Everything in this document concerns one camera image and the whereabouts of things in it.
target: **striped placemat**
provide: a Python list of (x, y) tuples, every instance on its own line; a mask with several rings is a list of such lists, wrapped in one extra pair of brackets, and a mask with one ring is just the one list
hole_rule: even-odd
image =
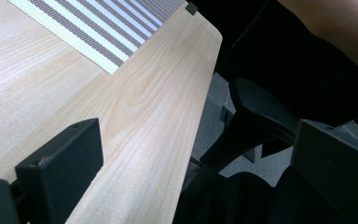
[(113, 74), (185, 0), (8, 0)]

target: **floor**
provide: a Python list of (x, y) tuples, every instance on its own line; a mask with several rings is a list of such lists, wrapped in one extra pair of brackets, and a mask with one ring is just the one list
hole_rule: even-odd
[[(225, 124), (220, 120), (222, 106), (231, 112), (235, 112), (229, 96), (228, 83), (218, 74), (214, 74), (191, 154), (194, 159), (198, 160), (223, 131)], [(358, 126), (353, 122), (340, 127), (340, 130), (358, 138)], [(220, 174), (231, 176), (237, 172), (250, 172), (259, 175), (271, 186), (275, 186), (284, 169), (290, 164), (292, 152), (293, 148), (289, 147), (284, 151), (260, 159), (261, 147), (257, 147), (255, 149), (255, 163), (241, 156)]]

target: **wood grain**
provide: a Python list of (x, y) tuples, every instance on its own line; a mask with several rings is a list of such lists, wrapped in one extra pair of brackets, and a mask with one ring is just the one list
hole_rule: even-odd
[(99, 118), (104, 166), (68, 223), (171, 223), (222, 40), (183, 5), (112, 76), (0, 0), (0, 178)]

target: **light wood surface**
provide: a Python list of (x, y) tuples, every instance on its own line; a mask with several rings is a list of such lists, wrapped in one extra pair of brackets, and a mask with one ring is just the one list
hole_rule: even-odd
[(222, 40), (185, 5), (110, 76), (0, 0), (0, 178), (99, 118), (104, 166), (67, 222), (171, 223)]

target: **black and white stripes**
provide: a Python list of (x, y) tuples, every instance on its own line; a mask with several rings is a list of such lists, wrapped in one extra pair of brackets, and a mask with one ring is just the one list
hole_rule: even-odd
[(113, 74), (185, 0), (8, 0)]

